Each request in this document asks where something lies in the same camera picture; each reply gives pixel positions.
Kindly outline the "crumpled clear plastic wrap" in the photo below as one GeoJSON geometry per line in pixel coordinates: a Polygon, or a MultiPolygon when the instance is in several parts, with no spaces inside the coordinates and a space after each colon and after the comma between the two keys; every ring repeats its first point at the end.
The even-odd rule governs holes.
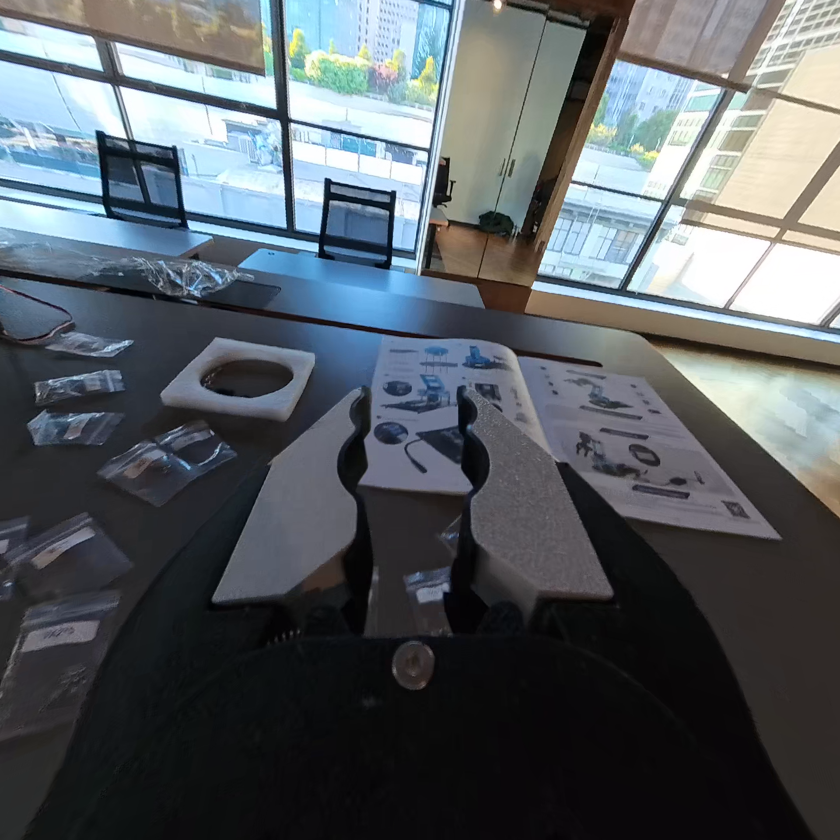
{"type": "Polygon", "coordinates": [[[194,258],[143,255],[139,251],[74,240],[1,234],[2,273],[76,281],[92,286],[130,284],[170,298],[205,299],[234,284],[253,283],[253,274],[194,258]]]}

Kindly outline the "dark device with red edge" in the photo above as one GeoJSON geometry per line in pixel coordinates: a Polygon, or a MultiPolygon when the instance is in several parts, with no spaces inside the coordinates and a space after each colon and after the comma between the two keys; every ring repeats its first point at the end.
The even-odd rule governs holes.
{"type": "Polygon", "coordinates": [[[62,307],[1,286],[1,340],[24,346],[47,345],[76,324],[62,307]]]}

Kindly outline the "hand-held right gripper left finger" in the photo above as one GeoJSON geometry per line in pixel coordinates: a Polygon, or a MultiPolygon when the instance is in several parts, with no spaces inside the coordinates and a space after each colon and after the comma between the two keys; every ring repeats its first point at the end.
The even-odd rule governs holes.
{"type": "Polygon", "coordinates": [[[371,390],[354,388],[275,457],[212,596],[215,606],[347,606],[370,536],[358,494],[371,390]]]}

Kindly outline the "grey table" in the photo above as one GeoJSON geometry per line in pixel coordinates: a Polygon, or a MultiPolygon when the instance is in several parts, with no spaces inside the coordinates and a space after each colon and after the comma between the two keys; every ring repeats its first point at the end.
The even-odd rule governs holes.
{"type": "Polygon", "coordinates": [[[322,259],[308,252],[292,254],[261,248],[241,262],[238,268],[254,277],[274,275],[290,280],[357,287],[472,308],[485,307],[477,287],[468,282],[322,259]]]}

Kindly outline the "open instruction booklet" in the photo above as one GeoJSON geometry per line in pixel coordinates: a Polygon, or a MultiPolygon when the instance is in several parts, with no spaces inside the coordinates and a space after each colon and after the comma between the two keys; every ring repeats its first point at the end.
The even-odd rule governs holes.
{"type": "Polygon", "coordinates": [[[363,487],[466,495],[460,386],[571,465],[625,518],[781,540],[645,379],[477,339],[383,339],[363,487]]]}

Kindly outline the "white foam frame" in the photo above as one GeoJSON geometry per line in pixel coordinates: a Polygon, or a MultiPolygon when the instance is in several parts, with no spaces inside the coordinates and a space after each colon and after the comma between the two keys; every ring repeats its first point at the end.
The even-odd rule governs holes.
{"type": "Polygon", "coordinates": [[[283,423],[301,399],[316,359],[314,353],[307,351],[216,337],[164,388],[161,402],[165,406],[283,423]],[[290,382],[253,397],[217,394],[202,383],[205,374],[224,364],[253,361],[278,364],[291,373],[290,382]]]}

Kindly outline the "group of small plastic bags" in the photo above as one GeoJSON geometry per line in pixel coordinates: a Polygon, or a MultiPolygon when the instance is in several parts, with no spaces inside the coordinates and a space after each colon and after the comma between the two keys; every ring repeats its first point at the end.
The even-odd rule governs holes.
{"type": "MultiPolygon", "coordinates": [[[[100,477],[155,507],[194,480],[235,457],[235,451],[204,421],[144,440],[111,459],[100,477]]],[[[364,557],[370,536],[353,546],[353,570],[366,572],[349,605],[348,618],[364,619],[366,637],[389,637],[375,600],[379,568],[364,557]]],[[[131,564],[110,537],[82,514],[6,550],[3,572],[35,599],[20,625],[2,679],[2,740],[47,731],[74,721],[110,639],[120,596],[109,585],[131,564]]],[[[251,605],[216,605],[240,607],[251,605]]],[[[295,618],[315,605],[281,605],[295,618]]]]}

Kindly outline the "brown roller blind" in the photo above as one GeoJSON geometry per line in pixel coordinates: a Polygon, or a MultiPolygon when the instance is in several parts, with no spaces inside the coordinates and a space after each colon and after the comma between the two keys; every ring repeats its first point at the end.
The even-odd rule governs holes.
{"type": "Polygon", "coordinates": [[[2,1],[2,15],[266,74],[259,1],[2,1]]]}
{"type": "Polygon", "coordinates": [[[616,60],[738,92],[783,1],[639,1],[616,60]]]}

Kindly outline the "black mesh chair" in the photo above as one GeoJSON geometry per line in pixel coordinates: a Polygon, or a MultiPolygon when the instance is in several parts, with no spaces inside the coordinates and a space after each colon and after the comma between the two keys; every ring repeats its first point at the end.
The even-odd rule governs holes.
{"type": "Polygon", "coordinates": [[[390,270],[396,191],[324,179],[318,257],[390,270]]]}
{"type": "Polygon", "coordinates": [[[123,222],[188,229],[176,146],[96,132],[105,214],[123,222]]]}

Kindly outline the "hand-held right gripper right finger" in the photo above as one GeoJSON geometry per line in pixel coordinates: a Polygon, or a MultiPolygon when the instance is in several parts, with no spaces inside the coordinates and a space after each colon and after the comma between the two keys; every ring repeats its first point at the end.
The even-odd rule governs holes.
{"type": "Polygon", "coordinates": [[[613,588],[550,452],[485,397],[460,386],[456,594],[533,613],[552,601],[607,603],[613,588]]]}

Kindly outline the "dark desk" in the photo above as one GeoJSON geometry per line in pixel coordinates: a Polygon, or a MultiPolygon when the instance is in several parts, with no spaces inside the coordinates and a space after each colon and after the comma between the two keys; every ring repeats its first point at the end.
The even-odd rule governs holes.
{"type": "Polygon", "coordinates": [[[644,339],[360,291],[259,311],[13,284],[134,340],[138,390],[103,455],[35,448],[26,377],[70,359],[2,341],[2,518],[87,511],[134,564],[67,756],[59,730],[2,753],[3,838],[41,801],[27,838],[838,838],[838,518],[644,339]],[[265,463],[371,379],[386,334],[645,376],[782,540],[634,526],[561,467],[616,602],[456,623],[419,690],[392,674],[407,630],[281,642],[272,608],[210,607],[265,463]],[[157,393],[216,336],[317,355],[289,423],[221,418],[244,464],[158,511],[100,486],[187,418],[157,393]]]}

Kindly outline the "large framed window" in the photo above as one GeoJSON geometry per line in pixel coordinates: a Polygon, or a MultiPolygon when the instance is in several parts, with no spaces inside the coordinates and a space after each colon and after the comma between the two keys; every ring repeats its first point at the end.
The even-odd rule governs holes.
{"type": "Polygon", "coordinates": [[[784,1],[747,81],[616,60],[537,279],[838,331],[839,2],[784,1]]]}
{"type": "Polygon", "coordinates": [[[105,215],[96,132],[176,146],[188,222],[313,240],[324,179],[417,251],[458,2],[260,1],[264,76],[5,17],[2,193],[105,215]]]}

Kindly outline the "white cabinet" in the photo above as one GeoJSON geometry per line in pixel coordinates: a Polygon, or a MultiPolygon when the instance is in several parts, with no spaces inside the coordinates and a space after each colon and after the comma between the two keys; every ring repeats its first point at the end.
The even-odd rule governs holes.
{"type": "Polygon", "coordinates": [[[451,224],[496,212],[523,226],[585,32],[570,16],[465,2],[440,149],[451,224]]]}

